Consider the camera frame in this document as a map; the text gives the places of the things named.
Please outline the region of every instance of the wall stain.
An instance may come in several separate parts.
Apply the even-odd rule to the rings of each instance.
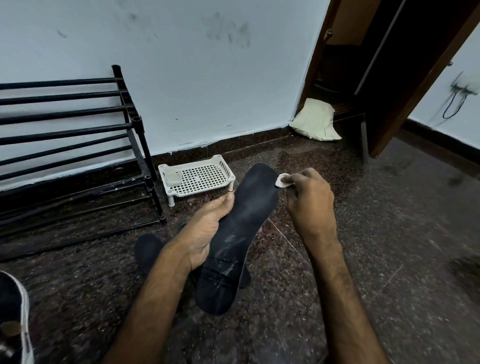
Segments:
[[[234,21],[222,16],[220,12],[216,12],[212,17],[202,18],[202,22],[206,27],[208,39],[217,42],[227,39],[231,45],[242,49],[250,46],[248,22],[238,28]]]
[[[60,37],[66,38],[67,36],[63,34],[60,30],[57,29],[57,33],[59,34]]]

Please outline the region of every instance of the white cotton pad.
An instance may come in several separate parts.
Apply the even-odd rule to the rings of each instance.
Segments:
[[[280,187],[280,188],[285,188],[285,187],[293,185],[293,183],[282,182],[282,178],[287,177],[287,176],[289,176],[288,173],[279,174],[277,179],[276,179],[275,186]]]

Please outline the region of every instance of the black insole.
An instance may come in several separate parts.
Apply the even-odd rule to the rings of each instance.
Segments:
[[[195,300],[205,312],[222,315],[233,304],[250,244],[276,207],[277,177],[269,166],[258,163],[235,191],[232,211],[220,220],[198,273]]]
[[[148,276],[148,273],[150,273],[150,270],[155,264],[155,261],[164,246],[165,243],[163,243],[154,234],[143,234],[138,237],[137,241],[135,242],[135,246],[133,247],[133,255],[135,256],[138,267],[142,273]],[[197,281],[198,273],[198,268],[190,273],[190,278],[194,283]],[[244,267],[240,281],[240,288],[248,287],[251,280],[252,278],[247,267]]]

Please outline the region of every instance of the granite floor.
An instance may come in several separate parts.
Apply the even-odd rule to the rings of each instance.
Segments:
[[[348,266],[393,363],[480,362],[480,167],[404,131],[367,167],[357,150],[348,138],[321,143],[285,136],[223,157],[238,181],[262,162],[279,173],[314,167],[330,182]],[[1,264],[29,292],[36,362],[98,362],[144,280],[133,258],[135,239],[146,232],[170,239],[223,192],[178,199],[167,226]],[[142,191],[126,195],[138,198]],[[140,202],[8,244],[48,244],[153,219],[149,202]],[[311,266],[282,198],[255,238],[247,266],[251,286],[220,317],[196,307],[187,284],[166,363],[325,361]]]

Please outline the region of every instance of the small plastic container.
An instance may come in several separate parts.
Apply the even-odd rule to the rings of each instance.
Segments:
[[[158,171],[170,207],[175,205],[173,196],[185,197],[225,186],[232,191],[235,181],[235,175],[219,154],[210,159],[177,166],[160,164]]]

